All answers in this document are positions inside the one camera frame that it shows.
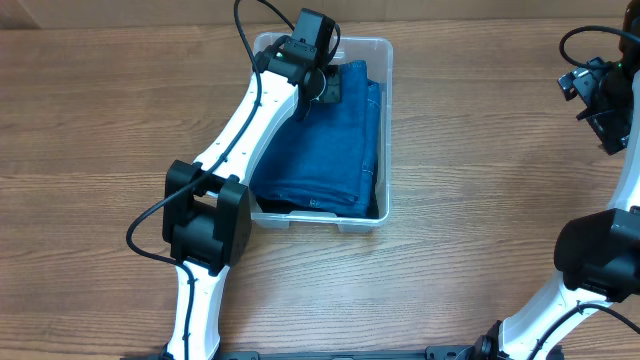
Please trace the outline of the clear plastic storage bin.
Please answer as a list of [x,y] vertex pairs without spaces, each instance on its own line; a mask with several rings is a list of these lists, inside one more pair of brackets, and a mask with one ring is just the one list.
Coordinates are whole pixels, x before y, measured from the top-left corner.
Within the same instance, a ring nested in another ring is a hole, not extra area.
[[391,212],[393,61],[392,44],[381,37],[341,37],[334,64],[363,60],[368,78],[380,85],[380,125],[377,145],[377,180],[374,187],[379,216],[376,218],[339,217],[327,212],[293,211],[289,214],[252,213],[254,222],[263,228],[287,229],[294,223],[335,225],[343,233],[367,233],[384,225]]

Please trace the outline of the blue denim jeans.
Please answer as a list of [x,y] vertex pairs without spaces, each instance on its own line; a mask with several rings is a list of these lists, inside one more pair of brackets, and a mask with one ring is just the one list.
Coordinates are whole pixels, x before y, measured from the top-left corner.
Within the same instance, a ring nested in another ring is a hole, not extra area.
[[342,64],[340,70],[341,102],[314,103],[306,118],[286,121],[273,137],[251,178],[256,198],[367,218],[381,91],[368,79],[365,61]]

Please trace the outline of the black garment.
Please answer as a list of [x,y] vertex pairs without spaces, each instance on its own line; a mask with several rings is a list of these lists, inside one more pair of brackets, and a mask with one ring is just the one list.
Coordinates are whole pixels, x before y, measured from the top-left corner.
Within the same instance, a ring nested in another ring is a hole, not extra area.
[[311,211],[308,206],[302,206],[288,200],[271,200],[257,197],[256,202],[263,213],[290,214],[294,211]]
[[369,219],[379,218],[379,207],[378,207],[377,195],[376,195],[377,174],[378,174],[378,171],[374,169],[373,175],[372,175],[371,189],[370,189],[369,205],[366,211],[366,217]]

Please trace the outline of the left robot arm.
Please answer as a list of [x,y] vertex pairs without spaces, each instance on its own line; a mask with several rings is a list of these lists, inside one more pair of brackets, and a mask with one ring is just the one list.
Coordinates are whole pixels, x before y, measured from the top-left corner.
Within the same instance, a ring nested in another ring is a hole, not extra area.
[[176,263],[173,334],[163,359],[213,359],[224,285],[252,227],[248,184],[269,143],[313,102],[341,98],[331,65],[340,30],[328,16],[302,9],[293,31],[251,53],[240,105],[216,140],[191,163],[175,161],[165,179],[162,236]]

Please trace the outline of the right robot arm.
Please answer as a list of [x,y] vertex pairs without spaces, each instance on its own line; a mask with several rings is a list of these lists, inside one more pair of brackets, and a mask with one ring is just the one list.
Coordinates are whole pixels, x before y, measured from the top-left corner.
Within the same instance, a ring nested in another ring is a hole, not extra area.
[[639,292],[639,2],[627,5],[621,28],[572,29],[559,51],[582,32],[620,38],[619,61],[576,62],[558,80],[565,99],[584,102],[577,117],[589,124],[603,150],[626,153],[617,187],[606,210],[563,227],[550,280],[516,314],[456,352],[457,359],[561,359],[561,340],[598,311],[639,329],[611,308]]

